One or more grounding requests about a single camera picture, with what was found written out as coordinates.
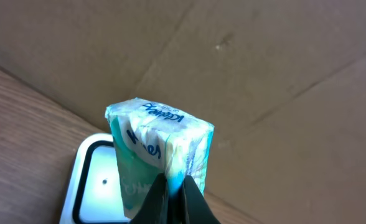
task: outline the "cardboard surface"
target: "cardboard surface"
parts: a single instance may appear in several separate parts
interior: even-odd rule
[[[366,223],[366,1],[0,1],[0,66],[97,126],[139,96],[215,125],[207,189]]]

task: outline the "tissue packet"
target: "tissue packet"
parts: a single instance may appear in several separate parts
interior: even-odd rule
[[[110,105],[105,117],[114,138],[125,216],[137,214],[159,173],[165,173],[170,197],[186,175],[204,194],[212,124],[140,98]]]

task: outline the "wooden table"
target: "wooden table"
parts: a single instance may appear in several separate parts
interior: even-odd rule
[[[0,71],[0,223],[58,223],[77,147],[98,132]],[[205,198],[222,223],[259,223]]]

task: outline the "white and teal packet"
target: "white and teal packet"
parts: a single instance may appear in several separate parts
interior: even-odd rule
[[[204,194],[214,126],[173,107],[135,98],[106,109],[120,174],[124,214],[133,218],[151,184],[164,172],[169,195],[186,175]]]

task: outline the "brown cardboard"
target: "brown cardboard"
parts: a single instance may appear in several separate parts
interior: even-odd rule
[[[366,223],[366,1],[0,1],[1,14],[0,66],[99,127],[135,96],[213,123],[207,188],[238,209]]]

